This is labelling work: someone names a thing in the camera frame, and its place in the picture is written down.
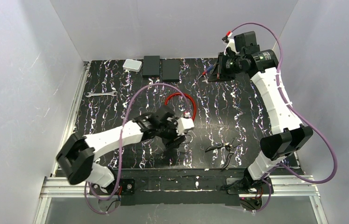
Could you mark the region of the white rectangular box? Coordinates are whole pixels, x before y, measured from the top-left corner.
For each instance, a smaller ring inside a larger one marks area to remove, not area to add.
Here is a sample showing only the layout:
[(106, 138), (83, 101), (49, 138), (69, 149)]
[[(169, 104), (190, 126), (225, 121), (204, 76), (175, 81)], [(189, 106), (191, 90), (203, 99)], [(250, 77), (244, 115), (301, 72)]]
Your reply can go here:
[(142, 61), (126, 59), (123, 64), (123, 69), (125, 71), (139, 72), (142, 68)]

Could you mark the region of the silver open-end wrench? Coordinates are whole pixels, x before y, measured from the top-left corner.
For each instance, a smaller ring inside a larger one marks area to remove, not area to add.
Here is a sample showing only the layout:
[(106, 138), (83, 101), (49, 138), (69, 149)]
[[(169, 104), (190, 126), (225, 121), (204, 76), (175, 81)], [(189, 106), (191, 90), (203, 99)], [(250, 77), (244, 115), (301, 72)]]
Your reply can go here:
[(90, 97), (98, 97), (98, 96), (111, 96), (111, 97), (115, 97), (115, 96), (117, 96), (117, 91), (111, 91), (111, 92), (105, 92), (105, 93), (91, 93), (91, 92), (88, 92), (85, 96), (86, 96), (87, 98), (90, 98)]

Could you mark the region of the black pliers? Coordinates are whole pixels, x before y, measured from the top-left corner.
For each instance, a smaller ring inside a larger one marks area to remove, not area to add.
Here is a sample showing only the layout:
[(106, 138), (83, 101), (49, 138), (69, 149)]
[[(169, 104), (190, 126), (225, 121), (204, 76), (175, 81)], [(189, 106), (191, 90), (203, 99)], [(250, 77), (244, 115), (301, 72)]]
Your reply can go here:
[(237, 138), (233, 138), (231, 142), (222, 142), (222, 143), (214, 144), (205, 149), (205, 153), (214, 151), (216, 149), (224, 149), (224, 151), (227, 152), (224, 164), (220, 168), (220, 170), (226, 170), (228, 168), (230, 161), (233, 155), (235, 154), (235, 150), (239, 146), (239, 145), (234, 146), (234, 142), (236, 139)]

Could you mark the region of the black box right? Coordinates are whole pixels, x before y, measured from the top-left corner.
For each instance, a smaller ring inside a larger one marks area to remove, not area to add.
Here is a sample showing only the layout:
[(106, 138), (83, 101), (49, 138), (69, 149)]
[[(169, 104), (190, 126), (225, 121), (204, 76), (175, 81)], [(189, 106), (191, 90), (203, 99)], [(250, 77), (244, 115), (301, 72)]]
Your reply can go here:
[(162, 81), (163, 82), (179, 82), (179, 60), (165, 59), (162, 61)]

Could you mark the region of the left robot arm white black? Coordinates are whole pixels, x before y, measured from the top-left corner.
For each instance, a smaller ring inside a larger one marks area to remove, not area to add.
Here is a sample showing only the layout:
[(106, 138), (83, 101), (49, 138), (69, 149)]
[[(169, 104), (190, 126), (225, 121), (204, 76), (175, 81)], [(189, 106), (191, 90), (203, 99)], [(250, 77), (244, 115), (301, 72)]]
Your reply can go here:
[(56, 160), (70, 185), (87, 181), (106, 188), (117, 175), (108, 167), (97, 164), (97, 159), (120, 146), (155, 137), (161, 138), (166, 149), (179, 148), (193, 128), (194, 122), (188, 113), (178, 117), (171, 108), (163, 105), (156, 112), (143, 113), (108, 131), (83, 136), (71, 134)]

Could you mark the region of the red blue screwdriver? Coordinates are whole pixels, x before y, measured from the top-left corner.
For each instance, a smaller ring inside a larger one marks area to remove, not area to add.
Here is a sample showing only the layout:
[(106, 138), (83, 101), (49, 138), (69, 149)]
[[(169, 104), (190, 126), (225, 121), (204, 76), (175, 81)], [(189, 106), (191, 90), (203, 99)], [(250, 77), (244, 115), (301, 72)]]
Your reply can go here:
[(198, 81), (201, 77), (205, 76), (208, 72), (211, 71), (211, 69), (214, 67), (214, 65), (208, 66), (197, 78), (196, 81)]

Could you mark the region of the brass padlock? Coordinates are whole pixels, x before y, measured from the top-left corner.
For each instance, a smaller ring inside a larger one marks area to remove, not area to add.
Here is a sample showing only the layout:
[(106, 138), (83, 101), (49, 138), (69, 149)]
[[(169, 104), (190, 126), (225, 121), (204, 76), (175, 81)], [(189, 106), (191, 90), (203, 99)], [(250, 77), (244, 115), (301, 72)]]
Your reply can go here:
[(193, 137), (190, 134), (185, 135), (185, 141), (183, 142), (184, 144), (189, 144), (193, 140)]

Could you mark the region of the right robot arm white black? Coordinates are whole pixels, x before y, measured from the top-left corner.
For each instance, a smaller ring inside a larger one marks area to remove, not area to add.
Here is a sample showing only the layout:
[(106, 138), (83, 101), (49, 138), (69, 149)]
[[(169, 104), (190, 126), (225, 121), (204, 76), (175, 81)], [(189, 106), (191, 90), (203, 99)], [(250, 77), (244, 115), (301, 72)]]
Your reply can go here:
[(248, 75), (269, 115), (272, 135), (260, 140), (261, 150), (240, 181), (243, 188), (263, 184), (269, 173), (299, 150), (313, 134), (312, 128), (305, 126), (288, 108), (290, 101), (277, 68), (278, 59), (272, 50), (252, 54), (220, 52), (208, 78), (209, 82), (226, 82), (234, 80), (237, 74)]

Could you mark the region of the black box left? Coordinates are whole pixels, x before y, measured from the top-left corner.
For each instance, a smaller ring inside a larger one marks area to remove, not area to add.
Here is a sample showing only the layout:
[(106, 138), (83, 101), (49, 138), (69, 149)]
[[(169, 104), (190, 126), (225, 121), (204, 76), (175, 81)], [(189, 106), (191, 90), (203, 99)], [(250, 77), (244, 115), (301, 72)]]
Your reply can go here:
[(142, 77), (154, 78), (160, 76), (160, 56), (144, 56)]

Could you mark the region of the black box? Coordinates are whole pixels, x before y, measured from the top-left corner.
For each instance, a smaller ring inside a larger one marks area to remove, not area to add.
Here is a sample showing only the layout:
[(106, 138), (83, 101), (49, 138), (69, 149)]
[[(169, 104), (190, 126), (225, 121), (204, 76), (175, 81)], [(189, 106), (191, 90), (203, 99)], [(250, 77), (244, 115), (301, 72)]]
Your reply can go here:
[(162, 61), (162, 81), (163, 82), (179, 82), (179, 60), (165, 59)]
[(160, 56), (144, 56), (142, 77), (154, 78), (160, 76)]

